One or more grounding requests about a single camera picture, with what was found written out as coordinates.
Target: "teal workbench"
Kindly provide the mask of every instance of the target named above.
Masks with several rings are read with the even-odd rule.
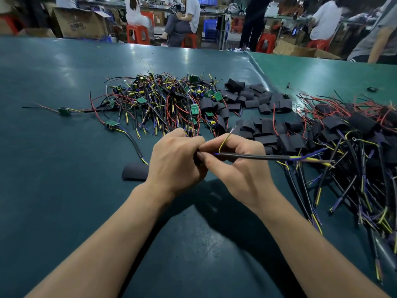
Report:
[[[61,117],[23,109],[89,107],[88,92],[104,94],[106,77],[152,70],[177,77],[210,73],[262,82],[292,97],[297,92],[343,98],[396,92],[392,66],[352,64],[277,55],[108,44],[66,39],[0,38],[0,297],[22,297],[87,239],[126,200],[138,182],[121,180],[127,162],[139,161],[125,136],[103,129],[94,115]],[[293,89],[286,89],[287,83]],[[259,115],[244,110],[243,118]],[[293,113],[277,119],[293,119]],[[230,118],[230,125],[238,117]],[[208,140],[211,134],[204,131]],[[138,141],[146,160],[158,137]],[[271,163],[277,187],[299,209],[283,171]],[[306,177],[318,172],[305,166]],[[324,190],[318,214],[324,236],[375,280],[366,231]],[[397,273],[384,258],[383,288],[397,297]],[[211,173],[178,197],[161,217],[123,287],[124,297],[297,297],[299,284],[275,241],[255,215],[234,200]]]

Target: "right hand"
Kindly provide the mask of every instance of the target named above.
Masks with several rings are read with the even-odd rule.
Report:
[[[270,175],[267,161],[239,158],[232,165],[223,163],[212,153],[217,153],[228,134],[224,134],[201,145],[198,157],[206,167],[227,187],[232,196],[258,214],[266,200],[277,191]],[[251,141],[231,134],[221,152],[237,154],[265,155],[260,142]]]

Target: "stool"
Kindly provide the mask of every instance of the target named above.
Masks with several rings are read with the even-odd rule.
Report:
[[[241,33],[243,31],[245,17],[236,17],[231,20],[230,33]]]
[[[21,31],[24,27],[22,22],[15,16],[6,14],[6,15],[0,15],[0,19],[5,20],[7,23],[8,27],[12,31],[14,35],[17,35],[19,31]]]
[[[328,51],[330,49],[331,39],[328,40],[314,40],[307,44],[307,48],[317,48]]]
[[[142,33],[145,34],[146,39],[142,39]],[[148,30],[145,26],[127,24],[127,42],[131,44],[150,45]]]
[[[182,41],[182,48],[186,48],[185,47],[185,40],[186,38],[190,38],[192,40],[192,49],[197,49],[197,45],[196,45],[196,34],[195,33],[188,33],[186,34],[185,38]]]
[[[154,27],[154,14],[151,11],[141,11],[141,15],[144,15],[145,17],[148,17],[149,19],[152,20],[152,24]]]
[[[270,54],[273,52],[275,46],[275,40],[277,36],[271,33],[262,33],[261,37],[259,38],[259,42],[256,44],[256,52],[267,53]],[[263,50],[263,44],[265,40],[268,40],[268,48],[266,51]]]

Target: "blue plastic crate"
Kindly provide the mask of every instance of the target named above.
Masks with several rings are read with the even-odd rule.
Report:
[[[217,5],[218,0],[198,0],[200,4],[205,4],[205,5]]]
[[[204,34],[206,40],[215,40],[217,36],[216,23],[217,19],[204,20]]]

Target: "black pants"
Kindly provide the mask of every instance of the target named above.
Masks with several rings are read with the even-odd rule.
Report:
[[[369,57],[370,57],[369,55],[358,55],[349,59],[349,61],[357,62],[357,63],[366,63],[368,62]],[[376,63],[397,65],[397,55],[381,55]]]
[[[240,48],[248,46],[251,51],[255,51],[256,44],[258,43],[258,39],[261,36],[264,26],[263,16],[253,20],[250,19],[249,15],[247,15],[245,17],[243,31],[241,33]]]

